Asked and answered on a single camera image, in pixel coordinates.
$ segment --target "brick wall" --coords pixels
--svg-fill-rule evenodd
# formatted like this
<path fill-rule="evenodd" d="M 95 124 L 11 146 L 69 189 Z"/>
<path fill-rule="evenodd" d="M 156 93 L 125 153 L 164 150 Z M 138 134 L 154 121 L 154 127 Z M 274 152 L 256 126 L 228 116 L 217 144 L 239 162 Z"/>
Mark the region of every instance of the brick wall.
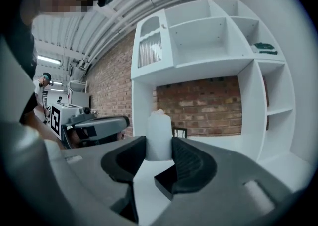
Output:
<path fill-rule="evenodd" d="M 202 79 L 157 87 L 155 106 L 171 117 L 172 125 L 189 136 L 241 133 L 239 81 L 234 77 Z"/>
<path fill-rule="evenodd" d="M 131 58 L 135 31 L 128 34 L 98 64 L 88 72 L 88 92 L 92 95 L 92 109 L 99 116 L 126 115 L 131 125 L 124 135 L 132 136 Z"/>

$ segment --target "fluorescent light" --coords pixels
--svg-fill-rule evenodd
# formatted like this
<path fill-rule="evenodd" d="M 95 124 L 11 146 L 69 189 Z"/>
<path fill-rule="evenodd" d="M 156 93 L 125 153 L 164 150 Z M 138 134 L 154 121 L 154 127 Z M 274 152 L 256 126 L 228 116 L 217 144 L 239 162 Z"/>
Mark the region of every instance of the fluorescent light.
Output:
<path fill-rule="evenodd" d="M 57 64 L 57 65 L 60 65 L 60 64 L 61 64 L 61 61 L 60 61 L 60 60 L 56 60 L 56 59 L 52 59 L 52 58 L 48 58 L 48 57 L 38 56 L 38 59 L 39 59 L 39 60 L 48 61 L 48 62 Z"/>
<path fill-rule="evenodd" d="M 63 83 L 53 81 L 53 85 L 63 85 Z"/>

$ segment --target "wall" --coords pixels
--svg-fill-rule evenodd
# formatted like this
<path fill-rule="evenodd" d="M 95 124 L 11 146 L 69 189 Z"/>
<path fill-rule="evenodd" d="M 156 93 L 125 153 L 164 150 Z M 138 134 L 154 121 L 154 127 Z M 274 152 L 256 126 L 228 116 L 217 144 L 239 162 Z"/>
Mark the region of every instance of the wall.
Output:
<path fill-rule="evenodd" d="M 135 31 L 129 33 L 97 65 L 88 72 L 88 92 L 92 95 L 91 107 L 100 116 L 126 115 L 130 127 L 124 135 L 132 136 L 131 113 L 131 58 Z"/>
<path fill-rule="evenodd" d="M 239 81 L 220 77 L 157 87 L 157 108 L 172 125 L 188 129 L 189 136 L 241 133 Z"/>
<path fill-rule="evenodd" d="M 267 25 L 288 63 L 296 103 L 291 152 L 314 164 L 318 153 L 317 34 L 297 0 L 241 0 Z"/>
<path fill-rule="evenodd" d="M 52 103 L 56 103 L 59 97 L 62 97 L 62 103 L 67 103 L 67 94 L 62 92 L 55 92 L 48 90 L 48 98 L 47 98 L 47 105 L 50 106 Z"/>

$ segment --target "white wall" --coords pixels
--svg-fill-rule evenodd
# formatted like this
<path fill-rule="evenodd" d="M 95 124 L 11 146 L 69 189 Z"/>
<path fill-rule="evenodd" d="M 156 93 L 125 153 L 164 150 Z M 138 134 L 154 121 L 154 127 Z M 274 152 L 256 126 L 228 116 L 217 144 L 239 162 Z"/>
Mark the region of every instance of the white wall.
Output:
<path fill-rule="evenodd" d="M 241 0 L 267 25 L 288 63 L 295 89 L 291 152 L 314 164 L 318 154 L 318 46 L 315 29 L 297 0 Z"/>
<path fill-rule="evenodd" d="M 55 92 L 55 91 L 48 91 L 48 99 L 47 99 L 47 105 L 50 106 L 52 103 L 57 102 L 59 99 L 59 96 L 61 96 L 63 99 L 61 103 L 67 103 L 67 93 L 63 92 Z"/>

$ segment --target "curved ceiling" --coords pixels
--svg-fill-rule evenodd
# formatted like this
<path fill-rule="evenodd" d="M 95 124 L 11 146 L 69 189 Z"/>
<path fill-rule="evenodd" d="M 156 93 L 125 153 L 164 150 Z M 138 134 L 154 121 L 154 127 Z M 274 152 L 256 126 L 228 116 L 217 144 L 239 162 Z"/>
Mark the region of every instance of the curved ceiling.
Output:
<path fill-rule="evenodd" d="M 50 72 L 66 87 L 81 79 L 114 44 L 135 29 L 139 20 L 162 8 L 192 0 L 114 0 L 103 8 L 69 17 L 38 16 L 32 25 L 39 55 L 61 60 L 61 65 L 38 60 L 36 76 Z"/>

